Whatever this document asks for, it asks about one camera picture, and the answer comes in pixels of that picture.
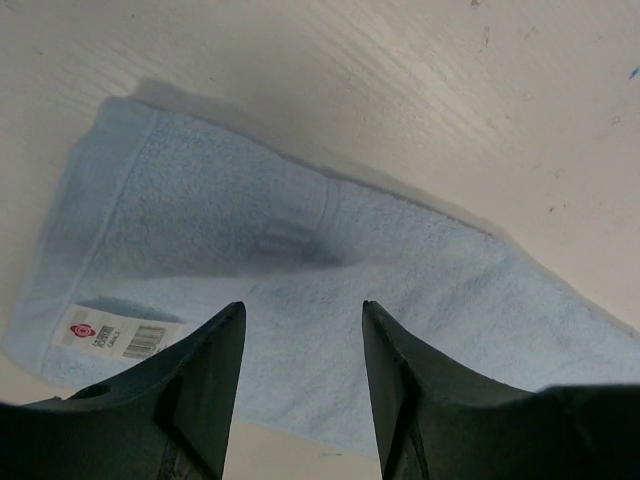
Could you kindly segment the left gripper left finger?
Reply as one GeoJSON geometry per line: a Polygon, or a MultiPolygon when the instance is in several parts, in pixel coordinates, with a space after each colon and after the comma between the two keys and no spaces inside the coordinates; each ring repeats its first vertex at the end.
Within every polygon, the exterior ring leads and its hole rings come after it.
{"type": "Polygon", "coordinates": [[[220,479],[246,332],[231,303],[67,399],[1,406],[4,479],[220,479]]]}

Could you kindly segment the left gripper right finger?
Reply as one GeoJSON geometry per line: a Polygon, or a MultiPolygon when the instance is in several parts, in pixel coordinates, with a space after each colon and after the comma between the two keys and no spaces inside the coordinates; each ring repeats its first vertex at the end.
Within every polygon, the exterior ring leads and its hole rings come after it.
{"type": "Polygon", "coordinates": [[[374,301],[362,329],[383,478],[638,478],[637,385],[520,390],[436,350],[374,301]]]}

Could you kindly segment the light blue towel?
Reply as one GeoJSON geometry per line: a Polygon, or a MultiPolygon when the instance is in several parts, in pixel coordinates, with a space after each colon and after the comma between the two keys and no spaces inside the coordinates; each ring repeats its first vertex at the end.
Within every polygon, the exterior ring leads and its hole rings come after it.
{"type": "Polygon", "coordinates": [[[56,344],[73,306],[189,334],[241,301],[236,413],[374,454],[366,300],[524,390],[639,379],[636,339],[497,238],[117,97],[71,152],[3,347],[48,383],[82,388],[129,361],[56,344]]]}

